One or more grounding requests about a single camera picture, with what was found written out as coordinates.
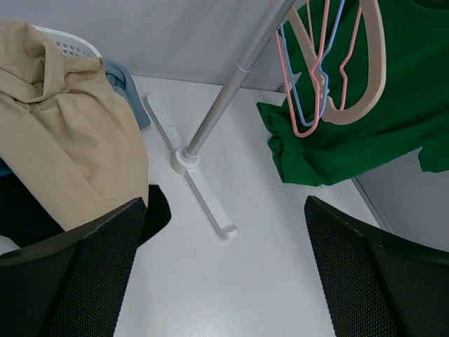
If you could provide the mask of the light blue wire hanger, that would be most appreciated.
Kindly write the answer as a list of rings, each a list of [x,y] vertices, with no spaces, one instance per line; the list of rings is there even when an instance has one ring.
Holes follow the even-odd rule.
[[[307,64],[307,69],[309,71],[309,76],[314,89],[314,119],[311,122],[306,122],[302,114],[302,107],[300,104],[299,96],[297,94],[296,88],[293,87],[294,98],[297,105],[298,114],[300,116],[301,124],[309,128],[307,133],[311,133],[316,129],[326,109],[329,76],[323,71],[322,63],[332,50],[328,48],[328,41],[330,37],[326,39],[329,12],[330,1],[324,1],[318,54],[316,54],[315,48],[313,46],[314,37],[312,26],[309,26],[309,31],[307,32],[303,25],[303,21],[298,15],[297,9],[295,9],[293,6],[288,11],[287,15],[290,26],[294,31],[295,38],[297,39],[297,42],[303,52],[303,58]]]

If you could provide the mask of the silver white clothes rack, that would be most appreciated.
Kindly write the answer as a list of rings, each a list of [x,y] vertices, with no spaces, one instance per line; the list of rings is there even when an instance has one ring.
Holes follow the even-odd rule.
[[[294,0],[276,1],[272,5],[260,31],[249,45],[241,61],[236,63],[230,78],[221,88],[188,144],[183,143],[157,95],[150,93],[144,100],[150,119],[170,151],[172,169],[185,178],[216,235],[221,240],[235,238],[238,234],[237,226],[231,222],[204,178],[199,168],[198,153],[294,3]]]

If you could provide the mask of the green t shirt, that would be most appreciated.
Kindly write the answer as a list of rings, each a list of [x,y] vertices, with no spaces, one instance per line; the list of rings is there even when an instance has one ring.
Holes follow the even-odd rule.
[[[333,185],[413,150],[423,171],[448,169],[448,2],[380,1],[379,7],[387,79],[366,116],[344,126],[320,122],[310,136],[298,138],[287,100],[257,104],[283,182]],[[312,120],[312,82],[292,27],[284,30],[302,111]]]

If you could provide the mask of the black t shirt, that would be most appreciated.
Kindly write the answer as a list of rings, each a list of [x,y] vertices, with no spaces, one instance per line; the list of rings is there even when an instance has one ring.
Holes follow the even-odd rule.
[[[168,200],[158,185],[149,186],[148,197],[139,245],[171,220]],[[23,248],[65,232],[18,177],[13,174],[1,177],[1,236]]]

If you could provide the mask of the grey blue t shirt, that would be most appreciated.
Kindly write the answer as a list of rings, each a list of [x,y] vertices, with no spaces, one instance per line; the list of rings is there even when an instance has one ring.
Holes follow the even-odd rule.
[[[120,63],[103,58],[105,74],[116,93],[122,96],[133,111],[139,129],[144,130],[151,125],[147,111],[130,72]]]

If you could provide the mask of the white perforated plastic basket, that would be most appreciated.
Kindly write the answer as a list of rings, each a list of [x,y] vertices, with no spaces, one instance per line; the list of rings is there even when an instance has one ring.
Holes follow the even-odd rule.
[[[94,45],[81,37],[37,25],[34,25],[34,28],[54,41],[64,56],[102,57],[101,53],[94,47]]]

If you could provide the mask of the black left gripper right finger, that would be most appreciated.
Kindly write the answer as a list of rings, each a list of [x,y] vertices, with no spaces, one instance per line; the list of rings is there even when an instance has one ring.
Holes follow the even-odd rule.
[[[448,252],[309,196],[309,239],[336,336],[447,336]]]

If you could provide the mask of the teal t shirt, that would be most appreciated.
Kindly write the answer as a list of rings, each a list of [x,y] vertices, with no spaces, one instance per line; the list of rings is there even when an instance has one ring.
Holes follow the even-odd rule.
[[[3,159],[0,159],[0,177],[3,178],[12,173],[13,173],[12,170],[9,168],[6,162]]]

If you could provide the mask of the beige t shirt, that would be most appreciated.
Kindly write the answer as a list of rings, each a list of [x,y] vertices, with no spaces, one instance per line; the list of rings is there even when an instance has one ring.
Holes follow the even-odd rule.
[[[144,140],[102,59],[28,22],[1,23],[1,158],[64,230],[148,198]]]

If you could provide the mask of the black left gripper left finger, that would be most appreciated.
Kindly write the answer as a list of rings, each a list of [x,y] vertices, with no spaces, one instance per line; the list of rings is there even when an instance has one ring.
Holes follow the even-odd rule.
[[[1,255],[1,335],[113,336],[145,211],[133,199]]]

